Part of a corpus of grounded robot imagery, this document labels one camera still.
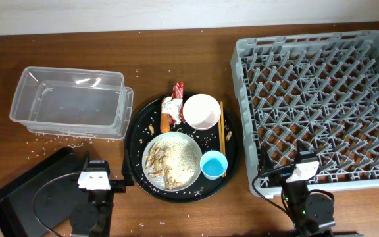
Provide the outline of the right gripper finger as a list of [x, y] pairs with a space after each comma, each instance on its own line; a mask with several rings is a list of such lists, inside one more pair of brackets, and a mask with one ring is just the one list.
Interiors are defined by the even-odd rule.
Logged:
[[270, 171], [274, 168], [271, 158], [268, 156], [268, 151], [266, 148], [261, 145], [260, 146], [260, 154], [259, 154], [259, 176], [265, 177], [268, 175]]
[[307, 155], [313, 153], [313, 151], [308, 149], [307, 146], [301, 140], [297, 140], [297, 152], [300, 155]]

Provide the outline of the pile of peanut shells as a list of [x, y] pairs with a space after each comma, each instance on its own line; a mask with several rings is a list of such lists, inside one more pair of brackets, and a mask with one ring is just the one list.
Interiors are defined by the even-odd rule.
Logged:
[[170, 148], [167, 145], [155, 142], [145, 156], [144, 168], [148, 177], [152, 178], [160, 188], [173, 190], [182, 187], [184, 183], [178, 180], [177, 174], [172, 170], [169, 155]]

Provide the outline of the grey plate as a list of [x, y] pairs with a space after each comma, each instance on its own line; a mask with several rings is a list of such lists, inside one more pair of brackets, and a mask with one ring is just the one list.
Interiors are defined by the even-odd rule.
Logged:
[[156, 191], [178, 192], [198, 179], [201, 156], [201, 148], [191, 136], [181, 132], [160, 134], [142, 153], [144, 177]]

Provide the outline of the blue cup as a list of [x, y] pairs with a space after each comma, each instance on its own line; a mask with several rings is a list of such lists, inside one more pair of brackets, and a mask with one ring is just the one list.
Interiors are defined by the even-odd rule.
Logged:
[[201, 172], [208, 180], [220, 178], [228, 168], [226, 156], [219, 151], [208, 151], [204, 153], [200, 160]]

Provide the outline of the pile of rice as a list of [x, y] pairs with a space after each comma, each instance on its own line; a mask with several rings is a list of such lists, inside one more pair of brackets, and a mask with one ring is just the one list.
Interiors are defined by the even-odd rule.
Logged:
[[172, 165], [178, 180], [184, 183], [182, 187], [173, 190], [184, 189], [193, 184], [201, 172], [201, 150], [197, 143], [190, 136], [181, 133], [164, 134], [158, 142], [170, 148], [169, 164]]

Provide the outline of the wooden chopstick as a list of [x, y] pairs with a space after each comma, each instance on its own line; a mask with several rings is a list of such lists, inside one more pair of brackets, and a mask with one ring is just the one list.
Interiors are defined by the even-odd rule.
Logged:
[[223, 102], [220, 102], [220, 152], [225, 156], [226, 159], [226, 146], [225, 146], [225, 137], [224, 137], [224, 107], [223, 107]]
[[218, 121], [218, 137], [219, 137], [219, 146], [220, 152], [223, 153], [223, 143], [222, 143], [222, 121], [221, 118]]

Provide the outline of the orange carrot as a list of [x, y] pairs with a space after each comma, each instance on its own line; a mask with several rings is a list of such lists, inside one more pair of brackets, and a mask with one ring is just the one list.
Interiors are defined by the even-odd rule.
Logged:
[[161, 108], [161, 122], [160, 122], [161, 133], [170, 132], [169, 114], [163, 113]]

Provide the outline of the white tissue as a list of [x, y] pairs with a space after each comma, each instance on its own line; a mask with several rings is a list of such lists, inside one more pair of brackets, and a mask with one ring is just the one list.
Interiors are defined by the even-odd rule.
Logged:
[[166, 97], [161, 105], [161, 112], [172, 117], [172, 124], [181, 124], [180, 110], [182, 108], [183, 99]]

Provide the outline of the red snack wrapper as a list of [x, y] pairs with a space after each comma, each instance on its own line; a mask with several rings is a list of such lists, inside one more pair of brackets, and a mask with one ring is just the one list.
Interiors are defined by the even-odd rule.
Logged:
[[[172, 98], [173, 99], [181, 99], [184, 98], [184, 83], [183, 82], [177, 82], [173, 89], [172, 89]], [[180, 102], [180, 108], [179, 108], [179, 115], [178, 118], [180, 119], [180, 122], [184, 122], [184, 116], [183, 116], [183, 105], [184, 102]]]

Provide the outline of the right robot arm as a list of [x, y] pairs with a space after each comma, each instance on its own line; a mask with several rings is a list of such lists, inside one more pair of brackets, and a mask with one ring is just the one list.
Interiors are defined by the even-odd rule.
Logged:
[[272, 203], [283, 211], [292, 221], [299, 236], [333, 236], [335, 226], [334, 195], [325, 190], [310, 190], [307, 181], [316, 176], [320, 162], [318, 155], [297, 142], [294, 162], [275, 168], [264, 146], [259, 150], [258, 175], [251, 185], [267, 178], [272, 185], [281, 187], [283, 206]]

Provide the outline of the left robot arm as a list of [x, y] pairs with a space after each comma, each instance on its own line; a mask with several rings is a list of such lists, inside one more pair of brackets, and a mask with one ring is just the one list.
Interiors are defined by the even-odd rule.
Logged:
[[84, 166], [76, 179], [78, 189], [88, 195], [85, 203], [77, 205], [70, 214], [72, 236], [108, 236], [114, 207], [114, 195], [126, 192], [134, 180], [129, 171], [123, 179], [111, 180], [110, 167], [106, 160], [91, 160], [85, 152]]

